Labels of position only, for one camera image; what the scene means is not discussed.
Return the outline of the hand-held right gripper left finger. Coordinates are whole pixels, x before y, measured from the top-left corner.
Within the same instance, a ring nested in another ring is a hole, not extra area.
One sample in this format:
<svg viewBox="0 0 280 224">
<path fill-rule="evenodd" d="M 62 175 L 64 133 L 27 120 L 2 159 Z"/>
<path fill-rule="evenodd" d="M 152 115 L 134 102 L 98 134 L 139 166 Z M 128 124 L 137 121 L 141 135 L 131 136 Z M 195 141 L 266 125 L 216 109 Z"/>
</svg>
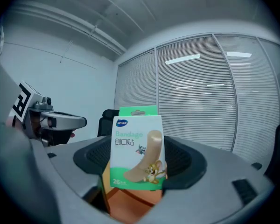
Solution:
<svg viewBox="0 0 280 224">
<path fill-rule="evenodd" d="M 115 224 L 107 212 L 89 201 L 103 190 L 100 176 L 87 174 L 73 161 L 74 153 L 100 138 L 44 147 L 32 140 L 35 160 L 42 176 L 53 189 L 62 224 Z"/>
</svg>

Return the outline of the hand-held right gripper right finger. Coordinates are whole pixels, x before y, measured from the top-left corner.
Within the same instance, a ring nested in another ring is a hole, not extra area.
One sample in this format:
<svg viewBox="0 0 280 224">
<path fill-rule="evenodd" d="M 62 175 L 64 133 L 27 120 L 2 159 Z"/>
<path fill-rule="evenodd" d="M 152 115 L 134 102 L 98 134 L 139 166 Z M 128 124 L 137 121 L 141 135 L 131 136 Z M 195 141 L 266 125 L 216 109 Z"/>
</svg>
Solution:
<svg viewBox="0 0 280 224">
<path fill-rule="evenodd" d="M 142 224 L 243 224 L 273 191 L 272 182 L 237 155 L 165 137 L 168 178 Z"/>
</svg>

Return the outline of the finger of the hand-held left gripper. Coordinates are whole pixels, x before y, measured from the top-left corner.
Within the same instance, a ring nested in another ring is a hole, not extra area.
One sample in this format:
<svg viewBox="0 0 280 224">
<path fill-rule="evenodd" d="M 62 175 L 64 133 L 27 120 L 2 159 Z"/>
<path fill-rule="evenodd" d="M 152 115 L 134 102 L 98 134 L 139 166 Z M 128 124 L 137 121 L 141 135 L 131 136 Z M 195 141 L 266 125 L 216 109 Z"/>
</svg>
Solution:
<svg viewBox="0 0 280 224">
<path fill-rule="evenodd" d="M 80 129 L 87 125 L 87 119 L 64 112 L 41 112 L 40 125 L 43 129 Z"/>
</svg>

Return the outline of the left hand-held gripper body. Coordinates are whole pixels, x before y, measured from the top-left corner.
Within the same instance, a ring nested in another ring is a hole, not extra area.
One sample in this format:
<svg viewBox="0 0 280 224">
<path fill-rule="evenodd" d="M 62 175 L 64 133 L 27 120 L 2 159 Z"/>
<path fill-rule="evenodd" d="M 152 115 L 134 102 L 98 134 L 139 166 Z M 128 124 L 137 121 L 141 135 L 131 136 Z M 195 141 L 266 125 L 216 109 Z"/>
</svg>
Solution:
<svg viewBox="0 0 280 224">
<path fill-rule="evenodd" d="M 43 96 L 24 81 L 20 82 L 19 88 L 21 92 L 5 122 L 6 126 L 16 128 L 29 139 L 44 142 L 44 146 L 52 146 L 54 139 L 51 98 Z"/>
</svg>

